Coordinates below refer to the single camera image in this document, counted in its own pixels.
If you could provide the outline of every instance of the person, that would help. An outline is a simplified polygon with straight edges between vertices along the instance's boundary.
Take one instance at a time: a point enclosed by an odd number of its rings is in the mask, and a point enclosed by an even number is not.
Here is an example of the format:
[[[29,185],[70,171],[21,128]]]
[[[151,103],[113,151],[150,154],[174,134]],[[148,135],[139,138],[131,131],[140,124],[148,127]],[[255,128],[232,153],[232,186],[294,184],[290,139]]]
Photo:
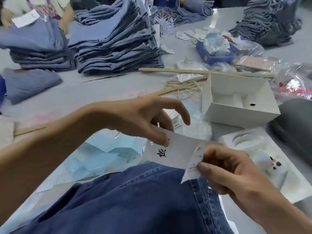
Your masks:
[[[2,149],[0,224],[96,131],[118,130],[168,146],[166,134],[153,127],[159,123],[173,131],[163,109],[176,110],[190,124],[188,111],[177,99],[95,102]],[[312,233],[305,214],[284,198],[243,151],[208,145],[197,168],[202,177],[183,184],[184,170],[151,162],[75,184],[16,233],[232,233],[215,192],[229,194],[268,234]]]
[[[75,17],[69,0],[5,0],[1,10],[1,21],[8,29],[14,16],[28,13],[32,9],[59,20],[65,34],[68,33],[68,23]]]

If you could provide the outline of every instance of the blue plastic bin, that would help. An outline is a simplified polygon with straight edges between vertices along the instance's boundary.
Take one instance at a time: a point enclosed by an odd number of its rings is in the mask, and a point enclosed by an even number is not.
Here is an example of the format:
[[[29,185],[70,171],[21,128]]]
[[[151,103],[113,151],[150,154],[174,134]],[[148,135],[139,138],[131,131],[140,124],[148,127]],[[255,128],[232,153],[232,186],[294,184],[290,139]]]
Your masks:
[[[199,53],[201,59],[209,65],[215,64],[216,62],[231,63],[235,56],[235,53],[233,53],[231,49],[230,49],[230,54],[227,56],[212,56],[204,48],[204,43],[200,41],[198,41],[196,44],[196,50]]]
[[[5,94],[6,94],[5,80],[4,80],[4,78],[2,78],[2,76],[0,75],[0,106],[1,106],[2,103],[3,103]]]
[[[176,3],[178,0],[155,0],[155,6],[162,6],[162,7],[169,7],[169,8],[173,8],[175,7]]]

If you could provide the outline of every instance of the worktable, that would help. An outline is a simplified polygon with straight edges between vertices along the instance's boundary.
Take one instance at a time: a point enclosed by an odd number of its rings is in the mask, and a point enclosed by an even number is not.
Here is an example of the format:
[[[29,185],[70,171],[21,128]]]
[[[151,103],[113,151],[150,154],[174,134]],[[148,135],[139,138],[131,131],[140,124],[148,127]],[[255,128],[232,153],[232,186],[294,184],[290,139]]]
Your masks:
[[[175,28],[178,30],[202,29],[205,26],[217,28],[220,31],[229,30],[235,25],[235,21],[243,17],[243,7],[223,8],[215,11],[214,15],[205,21],[185,24]],[[312,12],[299,8],[297,15],[303,20],[303,28],[293,36],[294,44],[286,47],[273,48],[266,52],[267,55],[285,59],[288,62],[308,62],[310,58],[311,44],[309,43],[312,30]],[[178,60],[186,57],[191,60],[201,61],[191,41],[177,39],[175,35],[161,38],[161,44],[165,44],[175,51],[174,55],[163,55],[162,60],[165,67],[174,65]],[[4,67],[18,69],[19,65],[13,63],[8,51],[0,50],[0,71]],[[100,100],[117,100],[142,96],[147,93],[163,89],[163,83],[174,76],[172,73],[132,73],[113,78],[105,78],[104,75],[83,76],[77,71],[62,72],[59,74],[63,83],[57,87],[47,90],[20,104],[11,106],[7,101],[2,108],[3,115],[20,118],[23,126],[29,126],[38,115],[53,120],[64,116],[78,107],[87,103]],[[224,124],[212,123],[214,139],[233,133],[242,128]],[[312,168],[296,155],[287,145],[274,137],[267,128],[267,132],[280,146],[283,152],[290,158],[294,165],[302,172],[306,179],[312,184]],[[264,234],[265,231],[246,216],[236,204],[228,197],[222,197],[229,220],[235,222],[240,234]],[[312,198],[305,199],[296,204],[312,219]]]

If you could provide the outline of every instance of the white table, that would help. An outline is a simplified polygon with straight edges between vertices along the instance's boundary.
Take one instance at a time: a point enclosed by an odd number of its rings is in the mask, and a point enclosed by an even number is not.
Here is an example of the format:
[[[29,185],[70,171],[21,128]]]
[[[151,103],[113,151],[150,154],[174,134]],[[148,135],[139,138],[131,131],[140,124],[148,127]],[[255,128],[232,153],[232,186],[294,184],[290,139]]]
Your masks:
[[[196,28],[201,29],[205,26],[227,31],[235,25],[235,21],[242,19],[242,11],[243,8],[241,7],[219,9],[213,16],[207,18],[205,21],[182,25],[175,28],[175,31],[195,30]],[[309,42],[312,30],[312,22],[310,21],[312,13],[309,10],[300,8],[298,10],[298,15],[303,19],[304,24],[303,29],[293,36],[293,41],[295,43],[290,46],[271,49],[267,51],[268,55],[283,58],[289,62],[312,63],[312,58],[309,58],[312,50]],[[192,46],[190,41],[183,41],[171,35],[165,39],[161,39],[161,43],[166,44],[167,47],[175,51],[174,55],[164,55],[162,57],[165,66],[171,66],[178,60],[183,60],[186,57],[201,61],[194,45]],[[0,70],[4,67],[10,67],[12,69],[19,68],[17,64],[11,61],[8,51],[0,50],[0,56]],[[48,119],[55,119],[87,103],[100,100],[129,98],[131,95],[137,96],[161,90],[163,88],[163,83],[173,76],[173,74],[133,73],[115,78],[100,79],[103,76],[83,76],[78,74],[77,71],[70,71],[61,73],[60,76],[64,82],[57,87],[15,106],[10,106],[6,102],[2,110],[3,114],[14,118],[21,118],[24,126],[27,126],[33,122],[35,115],[38,114],[47,115],[53,112],[48,116]],[[216,123],[213,123],[212,126],[215,138],[242,129]],[[312,184],[312,169],[291,151],[287,145],[283,144],[277,138],[274,138],[274,140]],[[223,202],[228,219],[236,223],[240,234],[265,233],[264,230],[246,216],[229,197],[225,196]],[[312,198],[308,198],[296,205],[312,218]]]

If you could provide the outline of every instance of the bundle of string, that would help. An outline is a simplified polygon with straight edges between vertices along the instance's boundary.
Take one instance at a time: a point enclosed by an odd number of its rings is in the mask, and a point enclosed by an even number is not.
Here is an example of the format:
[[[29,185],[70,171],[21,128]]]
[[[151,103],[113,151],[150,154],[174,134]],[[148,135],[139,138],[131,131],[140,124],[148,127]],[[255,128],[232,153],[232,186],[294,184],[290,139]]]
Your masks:
[[[160,32],[163,37],[174,34],[174,22],[177,18],[177,14],[167,8],[158,7],[156,21],[160,24]]]
[[[196,81],[188,81],[188,83],[189,82],[193,82],[194,85],[187,86],[187,87],[185,87],[183,89],[183,90],[186,90],[189,93],[187,96],[181,97],[179,90],[177,90],[177,94],[178,94],[179,99],[187,99],[187,98],[191,97],[193,94],[195,94],[195,92],[197,90],[202,91],[202,88],[204,86],[203,83],[199,83],[199,82],[196,82]],[[182,85],[184,83],[186,83],[186,82],[181,82],[181,81],[179,81],[177,79],[169,79],[169,80],[167,80],[165,82],[165,89],[176,87],[176,86]]]

